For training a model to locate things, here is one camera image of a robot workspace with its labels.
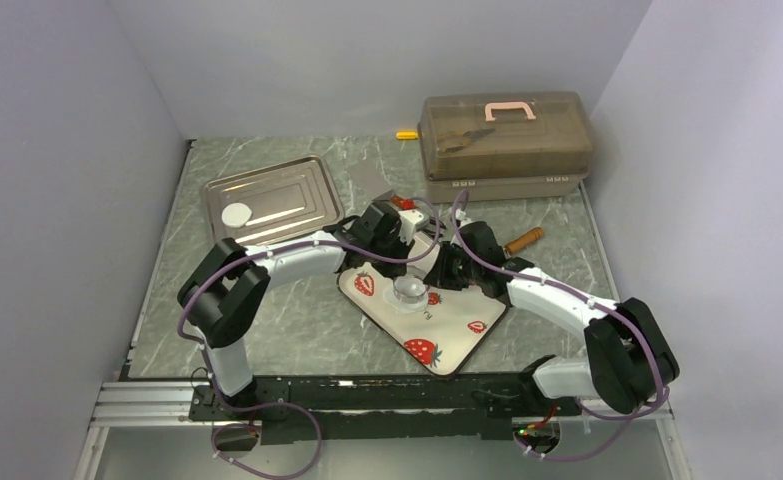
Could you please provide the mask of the strawberry pattern white tray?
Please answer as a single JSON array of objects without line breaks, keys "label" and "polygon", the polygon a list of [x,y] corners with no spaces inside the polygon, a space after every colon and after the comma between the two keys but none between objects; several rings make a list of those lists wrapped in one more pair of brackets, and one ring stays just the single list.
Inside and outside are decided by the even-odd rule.
[{"label": "strawberry pattern white tray", "polygon": [[396,281],[385,278],[368,262],[337,278],[338,288],[363,315],[390,336],[431,374],[457,374],[508,307],[486,297],[477,286],[461,291],[425,287],[429,305],[422,312],[401,314],[384,300]]}]

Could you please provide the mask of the wooden rolling pin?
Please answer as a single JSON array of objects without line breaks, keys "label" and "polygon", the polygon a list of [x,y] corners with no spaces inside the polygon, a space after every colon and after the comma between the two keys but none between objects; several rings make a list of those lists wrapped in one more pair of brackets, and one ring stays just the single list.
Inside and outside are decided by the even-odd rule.
[{"label": "wooden rolling pin", "polygon": [[544,236],[542,227],[534,227],[514,240],[504,245],[504,251],[509,256],[514,256],[530,245],[536,243]]}]

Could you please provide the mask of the spatula with wooden handle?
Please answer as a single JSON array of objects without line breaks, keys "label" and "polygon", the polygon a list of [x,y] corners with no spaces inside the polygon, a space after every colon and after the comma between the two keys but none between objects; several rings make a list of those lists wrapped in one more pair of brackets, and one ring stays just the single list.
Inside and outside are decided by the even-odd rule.
[{"label": "spatula with wooden handle", "polygon": [[414,210],[417,208],[414,200],[398,195],[391,188],[380,188],[376,192],[370,193],[369,196],[372,201],[390,203],[398,210]]}]

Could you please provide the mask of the white dough ball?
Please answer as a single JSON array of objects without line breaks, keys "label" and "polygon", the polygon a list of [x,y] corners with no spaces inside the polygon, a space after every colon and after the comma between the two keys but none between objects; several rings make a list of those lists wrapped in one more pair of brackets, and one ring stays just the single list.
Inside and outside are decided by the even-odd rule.
[{"label": "white dough ball", "polygon": [[418,296],[407,296],[391,288],[384,292],[385,302],[396,312],[401,314],[413,314],[424,311],[429,305],[429,293],[424,292]]}]

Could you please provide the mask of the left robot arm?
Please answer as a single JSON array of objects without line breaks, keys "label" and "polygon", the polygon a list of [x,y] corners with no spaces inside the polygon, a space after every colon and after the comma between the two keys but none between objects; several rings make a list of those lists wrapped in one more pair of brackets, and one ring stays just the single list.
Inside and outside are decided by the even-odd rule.
[{"label": "left robot arm", "polygon": [[[254,406],[257,382],[244,337],[265,294],[287,283],[371,263],[388,277],[405,273],[413,237],[429,220],[418,209],[373,202],[360,215],[309,235],[261,246],[228,237],[215,243],[177,293],[177,331],[197,343],[214,384],[215,407],[231,420]],[[193,333],[187,335],[185,325]]]}]

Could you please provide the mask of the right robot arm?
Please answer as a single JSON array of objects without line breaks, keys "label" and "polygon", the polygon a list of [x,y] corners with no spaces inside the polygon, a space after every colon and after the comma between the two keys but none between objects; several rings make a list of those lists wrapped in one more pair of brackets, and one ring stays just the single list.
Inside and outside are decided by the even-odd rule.
[{"label": "right robot arm", "polygon": [[509,256],[482,221],[441,242],[425,282],[455,291],[476,286],[486,297],[538,315],[583,341],[582,358],[549,355],[520,372],[518,401],[531,415],[564,398],[596,398],[631,414],[662,399],[680,374],[645,302],[605,299],[555,280],[531,261]]}]

